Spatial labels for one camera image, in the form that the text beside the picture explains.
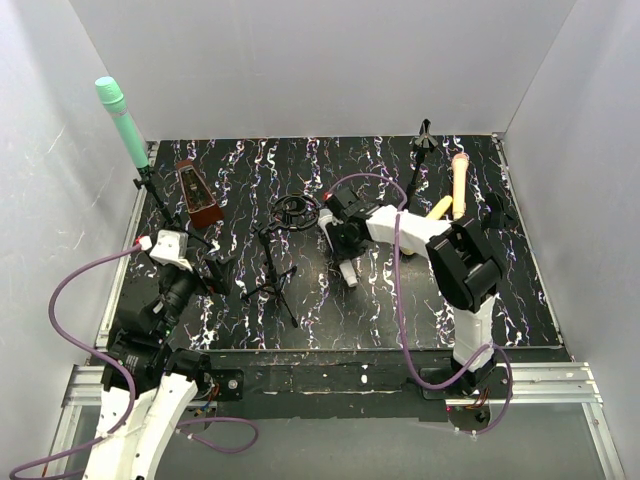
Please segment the white microphone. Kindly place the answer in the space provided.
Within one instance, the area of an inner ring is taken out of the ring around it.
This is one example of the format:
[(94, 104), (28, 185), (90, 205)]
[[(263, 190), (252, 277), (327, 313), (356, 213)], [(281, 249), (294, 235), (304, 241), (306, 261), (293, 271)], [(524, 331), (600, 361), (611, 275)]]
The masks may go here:
[[(335, 258), (337, 258), (337, 253), (334, 248), (334, 243), (333, 243), (333, 240), (330, 238), (329, 230), (328, 230), (329, 226), (334, 226), (334, 221), (335, 221), (335, 217), (333, 216), (333, 214), (329, 209), (322, 208), (320, 210), (319, 218), (318, 218), (318, 226), (320, 227), (321, 231), (323, 232), (328, 242), (331, 253), (334, 255)], [(349, 288), (356, 287), (358, 284), (358, 278), (355, 273), (352, 261), (349, 259), (339, 260), (338, 267), (347, 286)]]

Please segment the green microphone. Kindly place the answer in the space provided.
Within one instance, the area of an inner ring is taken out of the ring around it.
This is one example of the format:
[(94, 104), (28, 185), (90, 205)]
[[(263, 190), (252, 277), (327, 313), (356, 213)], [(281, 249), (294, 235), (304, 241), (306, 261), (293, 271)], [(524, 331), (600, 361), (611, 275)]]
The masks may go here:
[(137, 169), (149, 167), (146, 144), (143, 142), (129, 112), (124, 94), (111, 76), (103, 76), (94, 82), (98, 98), (111, 116), (124, 146)]

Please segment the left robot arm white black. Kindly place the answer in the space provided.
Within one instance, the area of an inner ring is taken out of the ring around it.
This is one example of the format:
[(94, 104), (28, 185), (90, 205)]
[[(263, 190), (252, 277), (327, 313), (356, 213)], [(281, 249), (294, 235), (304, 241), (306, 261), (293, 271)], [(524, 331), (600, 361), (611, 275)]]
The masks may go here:
[(210, 358), (168, 343), (195, 295), (226, 296), (231, 291), (233, 256), (204, 258), (207, 274), (173, 265), (160, 269), (159, 294), (137, 312), (115, 319), (107, 354), (132, 376), (105, 367), (97, 444), (83, 473), (86, 479), (152, 479), (187, 405), (214, 388)]

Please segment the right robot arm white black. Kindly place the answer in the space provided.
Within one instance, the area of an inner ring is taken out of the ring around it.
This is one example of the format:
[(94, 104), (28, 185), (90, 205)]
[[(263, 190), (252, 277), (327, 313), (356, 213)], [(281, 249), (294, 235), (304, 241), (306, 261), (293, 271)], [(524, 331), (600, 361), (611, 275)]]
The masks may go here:
[(438, 289), (454, 312), (454, 350), (450, 367), (423, 377), (416, 370), (405, 330), (401, 286), (396, 285), (401, 347), (414, 381), (426, 391), (451, 387), (470, 392), (495, 367), (493, 309), (505, 267), (478, 223), (469, 217), (453, 222), (412, 214), (402, 207), (366, 202), (350, 188), (324, 196), (318, 225), (325, 233), (343, 278), (356, 284), (352, 260), (369, 243), (394, 248), (394, 268), (407, 249), (429, 261)]

